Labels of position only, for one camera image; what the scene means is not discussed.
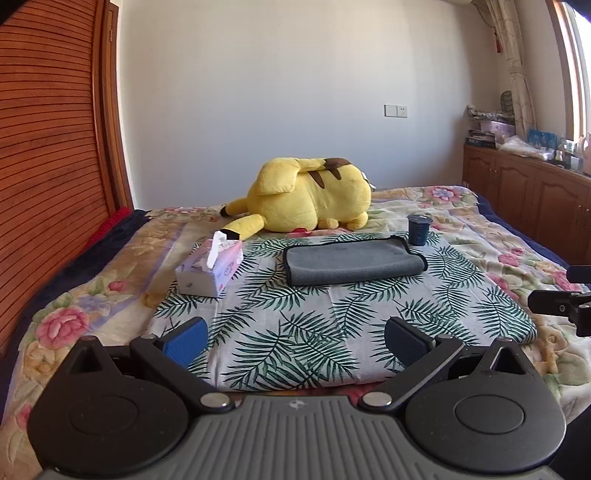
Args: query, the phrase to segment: folded cloth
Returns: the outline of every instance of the folded cloth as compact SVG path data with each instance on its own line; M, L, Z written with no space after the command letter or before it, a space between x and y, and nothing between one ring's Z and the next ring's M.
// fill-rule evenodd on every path
M418 275L427 260L396 235L384 239L288 247L284 251L291 286L334 285Z

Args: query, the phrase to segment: pikachu plush toy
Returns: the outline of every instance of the pikachu plush toy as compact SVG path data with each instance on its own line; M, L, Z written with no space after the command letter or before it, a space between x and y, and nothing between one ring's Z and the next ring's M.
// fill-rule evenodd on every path
M226 205L222 216L244 216L222 230L246 240L263 229L289 233L297 228L349 230L368 221L371 187L344 158L275 158L262 166L246 198Z

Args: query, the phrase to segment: plush toy tail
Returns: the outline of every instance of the plush toy tail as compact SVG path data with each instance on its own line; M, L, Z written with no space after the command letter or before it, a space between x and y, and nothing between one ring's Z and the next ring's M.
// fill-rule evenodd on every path
M265 219L257 213L239 218L227 224L221 231L228 240L246 240L265 228Z
M241 198L228 203L224 208L222 208L220 215L223 217L233 217L240 215L241 213L246 213L247 211L248 205L246 204L246 198Z
M344 158L275 158L262 166L256 179L256 193L275 195L293 192L301 171L318 171L348 165Z

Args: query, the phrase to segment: blue gripper pad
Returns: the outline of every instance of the blue gripper pad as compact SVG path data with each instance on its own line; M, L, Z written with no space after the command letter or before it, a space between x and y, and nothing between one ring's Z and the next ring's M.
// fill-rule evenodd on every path
M390 317L384 329L384 341L404 368L427 355L435 346L429 335L399 317Z
M193 317L161 337L155 345L187 368L207 348L207 323L201 317Z

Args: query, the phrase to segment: curtain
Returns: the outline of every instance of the curtain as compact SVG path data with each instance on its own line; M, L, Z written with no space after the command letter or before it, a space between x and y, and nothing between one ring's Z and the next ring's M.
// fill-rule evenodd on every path
M486 0L509 67L517 135L527 139L535 128L534 108L524 70L524 48L515 0Z
M591 2L589 0L569 0L568 3L591 22Z

